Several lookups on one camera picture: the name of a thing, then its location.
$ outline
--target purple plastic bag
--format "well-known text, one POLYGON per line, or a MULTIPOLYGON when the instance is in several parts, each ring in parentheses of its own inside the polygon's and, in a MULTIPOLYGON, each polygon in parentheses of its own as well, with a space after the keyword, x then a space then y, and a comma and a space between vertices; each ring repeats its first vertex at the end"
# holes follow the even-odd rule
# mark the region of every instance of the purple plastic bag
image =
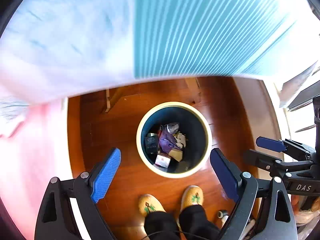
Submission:
POLYGON ((178 147, 176 144, 176 139, 173 137, 172 134, 168 132, 166 125, 162 129, 162 133, 159 138, 159 144, 164 153, 169 153, 172 148, 181 150, 181 148, 178 147))

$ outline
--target black cable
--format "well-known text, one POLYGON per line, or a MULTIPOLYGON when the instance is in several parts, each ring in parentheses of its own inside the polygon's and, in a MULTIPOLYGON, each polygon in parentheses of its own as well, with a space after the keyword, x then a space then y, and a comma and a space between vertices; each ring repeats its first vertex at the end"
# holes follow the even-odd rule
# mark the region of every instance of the black cable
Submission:
POLYGON ((207 238, 204 238, 204 237, 201 237, 201 236, 197 236, 197 235, 192 234, 192 233, 183 232, 183 231, 177 231, 177 230, 174 230, 174 231, 167 231, 167 230, 157 231, 157 232, 154 232, 154 233, 146 235, 141 240, 145 239, 146 237, 153 236, 153 235, 158 234, 158 233, 164 233, 164 232, 166 232, 166 233, 170 233, 170 232, 172 232, 172 233, 183 233, 183 234, 187 234, 187 235, 192 235, 192 236, 198 237, 199 239, 202 239, 202 240, 209 240, 207 238))

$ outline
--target dark blue gripper pad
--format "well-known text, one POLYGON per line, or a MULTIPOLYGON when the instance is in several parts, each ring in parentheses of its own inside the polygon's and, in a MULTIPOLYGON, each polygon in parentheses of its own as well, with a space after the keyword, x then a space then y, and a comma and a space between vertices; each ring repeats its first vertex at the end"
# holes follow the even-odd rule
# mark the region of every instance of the dark blue gripper pad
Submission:
POLYGON ((222 157, 215 149, 211 151, 210 163, 228 198, 233 199, 233 201, 236 203, 239 200, 237 181, 228 166, 223 161, 222 157))
POLYGON ((99 199, 104 198, 107 190, 113 180, 113 177, 118 170, 121 161, 121 152, 119 149, 115 148, 113 153, 111 153, 110 158, 106 161, 103 168, 99 172, 98 176, 93 182, 93 189, 91 194, 91 199, 93 202, 97 203, 99 199))
POLYGON ((256 139, 256 144, 261 148, 265 148, 275 152, 283 152, 286 150, 286 147, 284 146, 284 143, 282 141, 277 141, 262 136, 256 139))

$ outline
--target foot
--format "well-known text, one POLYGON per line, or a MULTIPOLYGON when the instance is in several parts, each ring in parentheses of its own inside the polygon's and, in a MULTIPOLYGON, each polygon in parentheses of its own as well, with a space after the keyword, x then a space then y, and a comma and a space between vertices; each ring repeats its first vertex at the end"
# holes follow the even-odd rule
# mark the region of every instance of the foot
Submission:
POLYGON ((153 195, 150 194, 141 196, 138 206, 141 215, 144 217, 155 211, 165 212, 159 200, 157 200, 153 195))
POLYGON ((181 209, 184 210, 186 207, 192 205, 202 205, 203 204, 203 192, 198 186, 191 185, 187 187, 182 195, 181 199, 181 209))

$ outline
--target person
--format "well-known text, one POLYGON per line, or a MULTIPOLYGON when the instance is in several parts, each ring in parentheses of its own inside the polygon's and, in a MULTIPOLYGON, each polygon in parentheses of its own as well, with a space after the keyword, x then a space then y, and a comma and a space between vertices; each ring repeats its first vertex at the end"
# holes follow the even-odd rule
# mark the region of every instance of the person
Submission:
MULTIPOLYGON (((181 231, 188 233, 185 234, 187 240, 199 240, 201 237, 214 240, 219 235, 217 226, 207 220, 203 200, 202 189, 198 186, 189 186, 183 193, 178 223, 181 231)), ((180 240, 176 220, 153 195, 145 194, 140 198, 139 210, 145 217, 144 229, 150 240, 180 240)))

